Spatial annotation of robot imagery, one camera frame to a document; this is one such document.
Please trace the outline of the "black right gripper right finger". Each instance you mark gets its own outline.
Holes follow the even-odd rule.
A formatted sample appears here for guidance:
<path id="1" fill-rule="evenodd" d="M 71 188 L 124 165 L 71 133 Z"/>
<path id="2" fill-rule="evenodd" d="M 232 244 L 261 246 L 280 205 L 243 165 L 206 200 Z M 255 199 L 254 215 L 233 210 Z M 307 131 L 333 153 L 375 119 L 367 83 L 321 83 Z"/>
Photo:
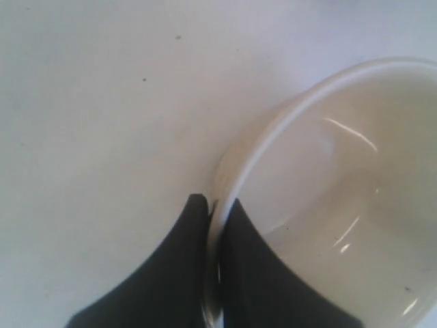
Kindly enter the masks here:
<path id="1" fill-rule="evenodd" d="M 225 327 L 362 327 L 289 270 L 240 201 L 229 213 L 219 258 Z"/>

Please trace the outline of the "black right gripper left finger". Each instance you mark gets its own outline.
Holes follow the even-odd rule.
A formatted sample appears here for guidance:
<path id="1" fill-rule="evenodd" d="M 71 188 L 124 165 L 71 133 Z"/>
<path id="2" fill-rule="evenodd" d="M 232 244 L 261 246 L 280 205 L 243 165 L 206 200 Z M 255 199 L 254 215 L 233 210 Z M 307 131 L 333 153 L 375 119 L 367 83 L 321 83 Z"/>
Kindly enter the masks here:
<path id="1" fill-rule="evenodd" d="M 121 284 L 76 313 L 68 327 L 205 327 L 208 201 L 189 195 L 153 254 Z"/>

